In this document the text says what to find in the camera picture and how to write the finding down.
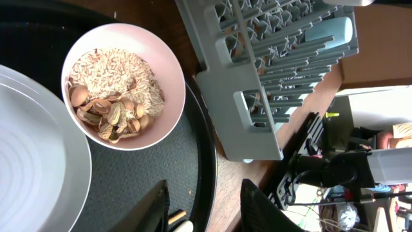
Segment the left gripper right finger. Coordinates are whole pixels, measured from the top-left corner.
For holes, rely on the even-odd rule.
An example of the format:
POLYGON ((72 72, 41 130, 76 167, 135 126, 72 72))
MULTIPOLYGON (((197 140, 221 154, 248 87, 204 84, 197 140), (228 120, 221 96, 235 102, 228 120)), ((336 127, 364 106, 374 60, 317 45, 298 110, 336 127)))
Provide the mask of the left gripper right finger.
POLYGON ((250 180, 243 179, 240 193, 243 232, 304 232, 250 180))

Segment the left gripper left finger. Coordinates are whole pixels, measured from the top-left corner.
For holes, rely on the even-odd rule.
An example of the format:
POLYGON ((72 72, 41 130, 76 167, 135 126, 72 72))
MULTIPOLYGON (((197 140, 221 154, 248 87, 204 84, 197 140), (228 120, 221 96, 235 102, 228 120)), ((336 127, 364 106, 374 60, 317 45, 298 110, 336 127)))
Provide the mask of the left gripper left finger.
POLYGON ((166 232, 168 231, 170 198, 166 180, 160 180, 141 201, 109 231, 166 232))

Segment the pink bowl with scraps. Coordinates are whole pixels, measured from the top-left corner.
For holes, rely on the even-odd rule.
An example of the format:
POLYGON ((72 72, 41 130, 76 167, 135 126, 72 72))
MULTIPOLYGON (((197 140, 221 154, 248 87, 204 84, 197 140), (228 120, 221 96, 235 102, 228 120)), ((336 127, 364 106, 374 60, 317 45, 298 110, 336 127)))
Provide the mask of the pink bowl with scraps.
POLYGON ((61 90, 75 124, 114 150, 166 138, 183 113, 183 72, 171 49, 141 27, 112 23, 82 35, 63 64, 61 90))

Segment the light blue cup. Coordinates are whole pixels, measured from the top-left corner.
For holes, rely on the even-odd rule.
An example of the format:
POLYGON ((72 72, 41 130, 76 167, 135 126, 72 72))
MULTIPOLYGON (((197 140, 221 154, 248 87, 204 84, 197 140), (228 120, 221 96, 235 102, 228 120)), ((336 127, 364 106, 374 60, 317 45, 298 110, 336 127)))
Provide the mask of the light blue cup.
POLYGON ((326 42, 321 51, 349 43, 353 37, 353 25, 349 17, 338 17, 315 23, 305 30, 305 41, 313 41, 327 36, 334 40, 326 42))

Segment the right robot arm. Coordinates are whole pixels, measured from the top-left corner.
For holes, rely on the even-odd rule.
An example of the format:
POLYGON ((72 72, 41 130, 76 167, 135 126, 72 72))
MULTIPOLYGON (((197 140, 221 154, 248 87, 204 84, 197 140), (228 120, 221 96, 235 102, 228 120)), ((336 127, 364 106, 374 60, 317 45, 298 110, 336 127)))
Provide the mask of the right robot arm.
POLYGON ((394 193, 361 195, 360 189, 376 184, 396 185, 411 182, 411 148, 347 151, 331 159, 320 157, 316 142, 324 131, 318 113, 311 113, 303 126, 298 147, 281 161, 264 194, 279 208, 298 206, 298 185, 321 188, 344 186, 350 190, 343 203, 365 204, 395 197, 394 193))

